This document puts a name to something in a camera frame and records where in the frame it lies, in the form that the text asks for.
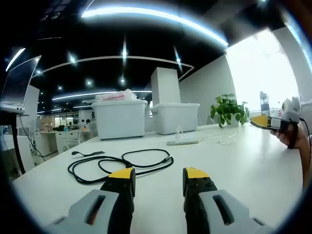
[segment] coiled black cable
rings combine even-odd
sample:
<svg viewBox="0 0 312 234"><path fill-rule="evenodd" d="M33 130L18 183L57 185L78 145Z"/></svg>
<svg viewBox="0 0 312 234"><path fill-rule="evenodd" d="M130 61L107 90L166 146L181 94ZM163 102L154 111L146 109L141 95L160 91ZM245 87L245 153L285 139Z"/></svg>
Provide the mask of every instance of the coiled black cable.
<svg viewBox="0 0 312 234"><path fill-rule="evenodd" d="M151 165L135 165L127 160L124 159L124 157L128 154L134 154L134 153L139 153L139 152L146 152L146 151L162 151L162 152L165 152L167 154L167 157L164 158L161 162L158 162L158 163L155 163L155 164L151 164ZM144 171L144 172L139 172L139 173L136 173L136 175L143 175L143 174L147 174L147 173L151 173L151 172L156 172L156 171L160 171L160 170L163 170L167 167L170 167L173 163L174 163L174 159L173 157L168 153L168 151L166 150L162 150L162 149L148 149L148 150L137 150L137 151L131 151L131 152L127 152L127 153L124 153L121 158L117 158L117 157L111 157L111 156L95 156L95 157L87 157L87 158L83 158L81 160L78 160L76 162L73 162L71 163L68 168L67 168L67 171L74 176L74 178L76 179L77 182L81 183L81 184L94 184L94 183L100 183L100 182L104 182L108 176L105 176L105 177L102 177L102 178L99 178L99 179L95 179L95 180L86 180L86 179L83 179L81 178L80 176L78 176L76 173L75 173L75 168L82 164L82 163L85 163L85 162L88 162L88 161L93 161L93 160L98 160L99 161L97 162L97 165L98 167L110 174L112 172L109 172L107 170L105 170L102 166L101 166L101 163L102 162L109 162L109 161L112 161L112 162L120 162L120 163L123 163L126 168L130 168L130 167L137 167L137 168L151 168L151 167L155 167L155 166L158 166L160 164L163 164L163 163L166 163L167 161L170 160L170 163L162 166L162 167L158 167L158 168L154 168L154 169L151 169L151 170L148 170L148 171Z"/></svg>

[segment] white cable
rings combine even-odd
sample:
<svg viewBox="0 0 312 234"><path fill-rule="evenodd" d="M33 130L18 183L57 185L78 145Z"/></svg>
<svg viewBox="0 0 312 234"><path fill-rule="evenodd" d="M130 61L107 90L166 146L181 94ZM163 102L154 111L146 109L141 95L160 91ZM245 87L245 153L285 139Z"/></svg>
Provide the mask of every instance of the white cable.
<svg viewBox="0 0 312 234"><path fill-rule="evenodd" d="M189 137L185 136L181 126L178 126L176 129L175 139L181 139L181 136L183 136L185 139L189 139ZM223 133L223 134L214 134L210 136L203 136L203 137L197 137L198 140L219 140L217 143L220 143L221 145L231 145L234 142L236 142L235 139L236 133L229 134L229 133ZM162 144L166 143L167 141L162 142L149 142L150 144Z"/></svg>
<svg viewBox="0 0 312 234"><path fill-rule="evenodd" d="M236 139L234 138L236 136L236 133L228 136L228 137L218 137L215 138L217 136L224 136L224 135L229 135L227 133L225 134L215 134L215 135L211 135L211 136L206 136L206 137L199 137L199 139L201 140L220 140L218 143L222 144L222 145L231 145L234 142L236 142Z"/></svg>

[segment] black cable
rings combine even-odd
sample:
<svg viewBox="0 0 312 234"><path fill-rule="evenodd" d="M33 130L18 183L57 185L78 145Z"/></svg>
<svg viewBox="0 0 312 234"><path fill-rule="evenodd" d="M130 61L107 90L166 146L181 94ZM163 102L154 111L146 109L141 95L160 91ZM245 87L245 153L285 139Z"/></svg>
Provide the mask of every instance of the black cable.
<svg viewBox="0 0 312 234"><path fill-rule="evenodd" d="M135 165L135 164L132 164L131 162L129 162L129 161L124 159L124 156L127 155L127 154L133 154L133 153L145 152L145 151L162 151L162 152L165 152L167 154L167 157L164 158L161 162L158 162L158 163L155 163L155 164L152 164L152 165L147 165L147 166ZM121 156L121 158L111 157L111 156L95 156L95 157L84 158L84 159L81 159L81 160L78 160L76 162L71 163L68 166L67 171L74 176L74 178L76 179L77 182L79 182L81 184L94 184L94 183L104 182L108 178L108 176L105 176L105 177L102 177L102 178L99 178L99 179L95 179L95 180L85 180L85 179L81 178L80 176L78 176L75 173L75 168L78 165L80 165L82 163L85 163L85 162L88 162L88 161L93 161L93 160L98 160L98 159L99 159L99 161L97 162L98 167L102 171L104 171L104 172L106 172L108 174L111 174L112 172L109 172L109 171L105 170L101 166L102 162L110 162L110 161L111 162L120 162L120 163L123 163L126 166L126 168L130 168L130 167L150 168L150 167L154 167L154 166L160 165L162 163L166 163L167 161L171 160L170 163L168 163L168 164L166 164L166 165L164 165L162 167L158 167L158 168L154 168L154 169L151 169L151 170L148 170L148 171L136 173L137 176L138 175L147 174L147 173L151 173L151 172L160 171L162 169L170 167L174 163L173 157L166 150L162 150L162 149L149 149L149 150L138 150L138 151L127 152L127 153L123 154Z"/></svg>
<svg viewBox="0 0 312 234"><path fill-rule="evenodd" d="M309 169L310 169L310 165L311 165L311 138L310 138L310 132L309 132L309 128L308 128L308 125L307 125L307 122L304 120L303 117L300 117L300 120L303 121L306 126L307 126L307 131L308 131L308 137L309 137L309 149L310 149L310 157L309 157Z"/></svg>
<svg viewBox="0 0 312 234"><path fill-rule="evenodd" d="M16 164L15 164L15 162L14 162L14 159L13 159L13 157L12 157L12 155L11 155L11 153L10 153L10 151L9 151L9 149L8 149L8 147L7 147L7 145L6 145L6 142L5 142L5 139L4 139L4 134L2 134L2 137L3 137L3 142L4 142L4 145L5 145L5 147L6 147L6 150L7 150L8 154L9 154L9 156L10 156L10 158L11 158L13 164L14 164L14 168L13 168L13 169L15 169L16 175L17 175L18 177L20 177L20 173L19 173L19 171L17 170L17 166L16 166Z"/></svg>
<svg viewBox="0 0 312 234"><path fill-rule="evenodd" d="M76 154L81 154L82 156L84 157L89 157L89 156L94 156L94 155L101 155L101 154L104 154L105 152L103 151L99 151L99 152L93 152L92 154L88 154L88 155L84 155L78 151L72 151L72 155L76 155Z"/></svg>
<svg viewBox="0 0 312 234"><path fill-rule="evenodd" d="M20 116L19 116L19 120L20 120L21 126L22 126L22 128L23 128L23 130L24 130L24 132L25 132L25 134L26 134L26 136L27 136L27 138L28 138L30 144L33 146L33 148L34 148L35 150L38 151L38 153L39 153L39 154L41 155L41 157L43 158L43 161L45 161L44 156L43 156L43 155L40 153L40 151L34 146L34 144L32 143L31 139L29 138L28 134L26 133L26 130L24 129L23 123L22 123L22 121L21 121L21 119L20 119Z"/></svg>

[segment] plant pot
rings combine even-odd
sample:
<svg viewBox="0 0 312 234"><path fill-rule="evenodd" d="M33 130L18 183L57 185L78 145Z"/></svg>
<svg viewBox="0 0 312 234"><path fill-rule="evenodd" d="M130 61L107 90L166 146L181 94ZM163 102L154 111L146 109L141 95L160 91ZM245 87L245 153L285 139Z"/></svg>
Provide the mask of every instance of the plant pot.
<svg viewBox="0 0 312 234"><path fill-rule="evenodd" d="M231 114L231 124L229 125L230 127L238 127L239 122L235 118L236 114Z"/></svg>

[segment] window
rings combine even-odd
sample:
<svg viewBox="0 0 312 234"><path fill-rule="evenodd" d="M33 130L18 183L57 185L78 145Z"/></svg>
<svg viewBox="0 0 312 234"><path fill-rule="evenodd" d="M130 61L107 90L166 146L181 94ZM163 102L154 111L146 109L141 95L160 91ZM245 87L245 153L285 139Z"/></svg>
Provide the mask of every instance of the window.
<svg viewBox="0 0 312 234"><path fill-rule="evenodd" d="M237 102L260 110L260 92L269 97L270 108L281 108L286 98L298 97L293 70L278 40L265 29L226 50Z"/></svg>
<svg viewBox="0 0 312 234"><path fill-rule="evenodd" d="M55 118L55 127L59 127L60 126L60 116L54 116Z"/></svg>

